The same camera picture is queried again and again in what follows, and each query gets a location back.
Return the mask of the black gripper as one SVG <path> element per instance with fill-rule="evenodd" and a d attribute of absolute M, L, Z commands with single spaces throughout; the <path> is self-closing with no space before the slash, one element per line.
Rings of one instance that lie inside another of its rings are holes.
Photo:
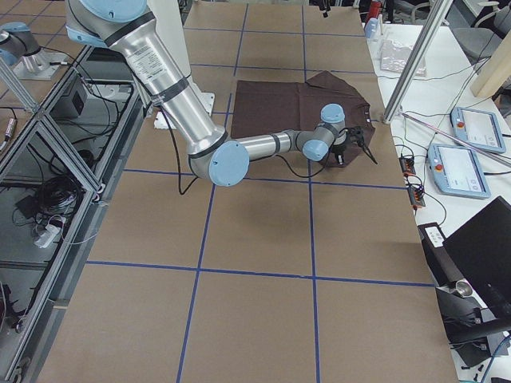
<path fill-rule="evenodd" d="M 350 144 L 350 139 L 346 138 L 343 142 L 340 140 L 336 140 L 331 147 L 331 152 L 336 156 L 339 164 L 344 164 L 344 152 L 347 150 L 348 145 Z"/>

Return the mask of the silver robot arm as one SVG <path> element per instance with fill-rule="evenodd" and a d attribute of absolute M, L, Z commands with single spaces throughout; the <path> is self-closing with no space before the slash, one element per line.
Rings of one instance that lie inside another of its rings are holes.
<path fill-rule="evenodd" d="M 1 58 L 22 80 L 49 81 L 68 63 L 66 53 L 42 48 L 23 22 L 1 25 Z"/>
<path fill-rule="evenodd" d="M 325 105 L 312 131 L 285 130 L 233 140 L 215 124 L 198 92 L 157 33 L 160 16 L 146 1 L 68 1 L 70 39 L 120 53 L 134 77 L 187 142 L 192 172 L 213 184 L 231 187 L 247 174 L 253 160 L 282 152 L 301 152 L 319 162 L 347 140 L 341 105 Z"/>

